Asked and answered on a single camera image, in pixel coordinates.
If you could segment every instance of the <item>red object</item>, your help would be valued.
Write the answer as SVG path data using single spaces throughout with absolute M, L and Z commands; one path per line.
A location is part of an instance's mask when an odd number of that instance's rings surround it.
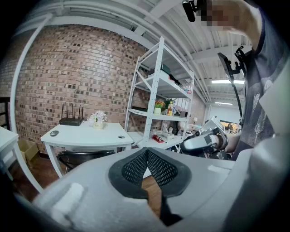
M 164 143 L 164 141 L 159 137 L 159 136 L 157 136 L 157 135 L 153 135 L 153 137 L 152 137 L 156 142 L 158 142 L 158 143 Z

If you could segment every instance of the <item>flower pot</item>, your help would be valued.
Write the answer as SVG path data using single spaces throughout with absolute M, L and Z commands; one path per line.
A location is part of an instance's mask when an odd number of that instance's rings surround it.
M 161 114 L 161 108 L 154 108 L 155 114 Z
M 104 128 L 104 123 L 97 123 L 95 122 L 94 125 L 93 125 L 94 128 L 96 129 L 103 129 Z

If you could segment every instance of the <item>black t-shirt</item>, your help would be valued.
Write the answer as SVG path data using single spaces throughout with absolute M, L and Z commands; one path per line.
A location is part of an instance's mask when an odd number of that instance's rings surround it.
M 259 99 L 279 76 L 289 56 L 285 41 L 274 25 L 260 10 L 262 32 L 258 48 L 252 51 L 246 79 L 245 109 L 242 117 L 243 129 L 232 160 L 236 160 L 242 150 L 253 148 L 260 141 L 272 137 L 272 125 L 259 104 Z

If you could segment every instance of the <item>cardboard box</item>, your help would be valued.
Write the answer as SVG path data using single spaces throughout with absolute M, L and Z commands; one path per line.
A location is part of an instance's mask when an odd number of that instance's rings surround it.
M 39 157 L 38 155 L 39 150 L 36 143 L 21 139 L 18 141 L 18 146 L 22 156 L 25 157 L 24 160 L 26 160 L 28 166 L 33 168 L 35 161 Z

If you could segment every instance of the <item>chair backrest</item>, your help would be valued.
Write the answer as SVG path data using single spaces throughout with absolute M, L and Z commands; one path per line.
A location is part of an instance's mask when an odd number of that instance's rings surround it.
M 70 171 L 86 161 L 101 158 L 107 155 L 112 155 L 114 153 L 115 153 L 114 151 L 109 150 L 89 151 L 89 152 L 66 150 L 58 154 L 58 160 L 62 164 L 67 166 L 68 171 Z
M 6 123 L 0 125 L 1 127 L 6 126 L 7 130 L 10 130 L 10 124 L 9 124 L 9 115 L 8 115 L 8 102 L 10 102 L 10 97 L 0 97 L 0 103 L 5 104 L 5 111 L 0 113 L 1 115 L 5 115 L 5 121 Z

